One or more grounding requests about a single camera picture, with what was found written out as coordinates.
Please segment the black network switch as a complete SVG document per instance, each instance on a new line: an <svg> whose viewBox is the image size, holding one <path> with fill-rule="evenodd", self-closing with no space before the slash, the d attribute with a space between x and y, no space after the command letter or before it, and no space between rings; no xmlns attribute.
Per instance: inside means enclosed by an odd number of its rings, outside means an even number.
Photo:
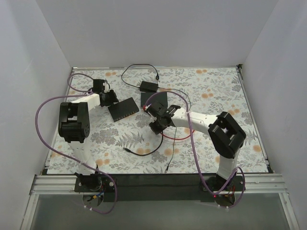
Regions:
<svg viewBox="0 0 307 230"><path fill-rule="evenodd" d="M132 97L109 106L108 110L114 122L139 112L139 108Z"/></svg>

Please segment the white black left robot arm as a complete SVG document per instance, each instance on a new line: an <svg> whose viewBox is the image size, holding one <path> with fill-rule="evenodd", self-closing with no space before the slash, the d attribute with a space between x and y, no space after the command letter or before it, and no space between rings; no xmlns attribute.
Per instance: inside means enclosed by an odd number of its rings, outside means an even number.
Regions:
<svg viewBox="0 0 307 230"><path fill-rule="evenodd" d="M71 102L62 102L59 107L59 135L64 138L73 151L73 157L80 164L74 175L79 185L93 192L113 191L115 182L110 177L100 174L98 166L90 153L89 112L100 106L117 103L115 92L106 80L94 79L90 95Z"/></svg>

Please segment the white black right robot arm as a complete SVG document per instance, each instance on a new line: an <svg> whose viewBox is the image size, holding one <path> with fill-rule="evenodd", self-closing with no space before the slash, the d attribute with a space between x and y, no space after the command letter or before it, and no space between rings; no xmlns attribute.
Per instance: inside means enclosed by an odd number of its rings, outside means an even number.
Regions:
<svg viewBox="0 0 307 230"><path fill-rule="evenodd" d="M149 124L155 134L161 133L168 127L189 129L192 151L199 175L202 173L196 156L193 131L208 135L216 152L220 155L219 168L216 173L216 187L211 190L207 185L208 180L201 177L201 181L207 191L214 195L230 185L237 172L237 158L246 139L246 133L228 112L222 112L220 115L205 115L188 111L178 105L167 108L159 102L145 105L143 110L155 118L155 121Z"/></svg>

